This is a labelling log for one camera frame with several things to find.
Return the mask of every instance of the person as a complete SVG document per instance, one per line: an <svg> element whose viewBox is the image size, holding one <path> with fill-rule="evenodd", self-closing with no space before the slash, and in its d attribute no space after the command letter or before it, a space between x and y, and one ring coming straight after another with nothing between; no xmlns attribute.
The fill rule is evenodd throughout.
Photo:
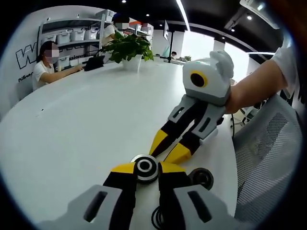
<svg viewBox="0 0 307 230"><path fill-rule="evenodd" d="M175 51L173 51L173 52L171 53L171 58L172 58L173 60L176 60L176 56L177 56L177 53L176 53Z"/></svg>
<svg viewBox="0 0 307 230"><path fill-rule="evenodd" d="M116 27L117 23L123 23L124 27L129 27L130 18L116 13L112 18L112 24L108 25L103 32L102 47L107 46L115 39L115 32L119 32Z"/></svg>
<svg viewBox="0 0 307 230"><path fill-rule="evenodd" d="M33 91L54 81L62 79L72 73L82 70L81 66L54 72L53 64L59 58L59 48L55 42L46 41L39 50L32 75Z"/></svg>
<svg viewBox="0 0 307 230"><path fill-rule="evenodd" d="M270 60L231 87L226 113L233 114L240 108L253 106L282 89L286 89L290 97L294 94L292 107L303 120L305 100L297 72L294 44L290 39L284 39L282 47Z"/></svg>

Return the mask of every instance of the black ceiling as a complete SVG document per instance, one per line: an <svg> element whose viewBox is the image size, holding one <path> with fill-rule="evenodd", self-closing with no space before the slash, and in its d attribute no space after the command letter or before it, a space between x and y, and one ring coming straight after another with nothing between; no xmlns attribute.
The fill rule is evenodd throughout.
<svg viewBox="0 0 307 230"><path fill-rule="evenodd" d="M204 25L225 32L257 51L274 52L282 44L282 33L279 30L274 30L260 17L242 8L239 0L181 0L181 2L185 8L189 23ZM36 10L56 5L85 5L110 9L115 12L125 13L135 20L150 23L155 28L159 28L158 25L163 20L183 22L176 0L127 0L126 3L121 3L121 0L54 0L51 2L45 1L37 6ZM238 11L241 13L239 20L233 17ZM251 21L247 19L247 14L253 17ZM225 28L231 19L237 21L234 27L235 32L231 32L230 28ZM177 25L173 28L180 31L186 30L183 25ZM199 28L191 27L191 30L213 35L217 38L221 37L220 34ZM245 51L250 51L229 38L226 38L225 41L233 43Z"/></svg>

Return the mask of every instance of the potted plant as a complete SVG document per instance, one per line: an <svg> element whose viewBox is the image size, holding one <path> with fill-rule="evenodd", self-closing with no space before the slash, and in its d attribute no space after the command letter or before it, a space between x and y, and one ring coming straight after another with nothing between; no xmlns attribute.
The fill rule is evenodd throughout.
<svg viewBox="0 0 307 230"><path fill-rule="evenodd" d="M187 61L191 61L191 56L184 56L184 59Z"/></svg>
<svg viewBox="0 0 307 230"><path fill-rule="evenodd" d="M109 60L122 61L126 70L138 71L142 57L145 61L154 59L149 46L150 42L143 37L134 34L123 36L116 32L115 39L105 47L105 51L112 52Z"/></svg>

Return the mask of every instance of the white sleeve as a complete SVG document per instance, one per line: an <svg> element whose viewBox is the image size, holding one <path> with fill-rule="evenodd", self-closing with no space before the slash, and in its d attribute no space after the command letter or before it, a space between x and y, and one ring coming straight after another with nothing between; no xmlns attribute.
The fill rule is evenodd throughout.
<svg viewBox="0 0 307 230"><path fill-rule="evenodd" d="M37 63L34 66L34 70L33 70L33 77L37 80L37 82L39 82L40 77L42 76L43 73L47 73L47 71L44 69L44 67L40 63Z"/></svg>
<svg viewBox="0 0 307 230"><path fill-rule="evenodd" d="M272 60L276 62L278 67L283 73L284 78L287 81L288 87L286 88L289 93L288 97L292 96L295 90L297 67L294 54L294 47L291 43L284 41L283 46L278 48Z"/></svg>
<svg viewBox="0 0 307 230"><path fill-rule="evenodd" d="M104 37L109 37L110 35L115 34L115 29L113 25L108 25L104 29Z"/></svg>

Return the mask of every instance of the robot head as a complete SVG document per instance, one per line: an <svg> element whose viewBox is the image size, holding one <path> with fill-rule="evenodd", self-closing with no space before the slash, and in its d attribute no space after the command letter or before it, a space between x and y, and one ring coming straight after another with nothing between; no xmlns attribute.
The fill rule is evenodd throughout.
<svg viewBox="0 0 307 230"><path fill-rule="evenodd" d="M183 66L187 96L222 106L230 90L234 64L225 51L212 51L210 58L190 61Z"/></svg>

